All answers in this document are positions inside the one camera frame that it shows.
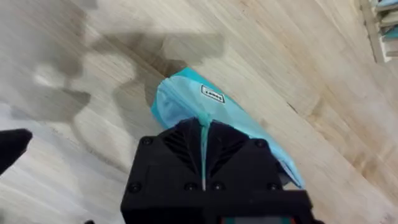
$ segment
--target bolt head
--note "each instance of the bolt head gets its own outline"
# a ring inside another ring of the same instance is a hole
[[[148,145],[152,144],[152,142],[154,140],[150,137],[143,137],[141,141],[144,145],[148,146]]]
[[[186,190],[186,191],[198,190],[198,185],[196,183],[193,183],[193,182],[186,183],[184,185],[184,190]]]
[[[142,188],[142,185],[140,182],[133,182],[129,185],[129,187],[127,189],[130,193],[135,194],[135,193],[138,193],[141,190],[141,188]]]
[[[225,185],[222,182],[214,182],[211,188],[213,190],[225,190]]]

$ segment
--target wood grain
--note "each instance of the wood grain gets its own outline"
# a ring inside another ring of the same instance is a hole
[[[356,1],[3,0],[0,122],[35,138],[0,179],[0,223],[122,223],[149,105],[190,66],[294,158],[326,223],[398,222],[398,67]]]

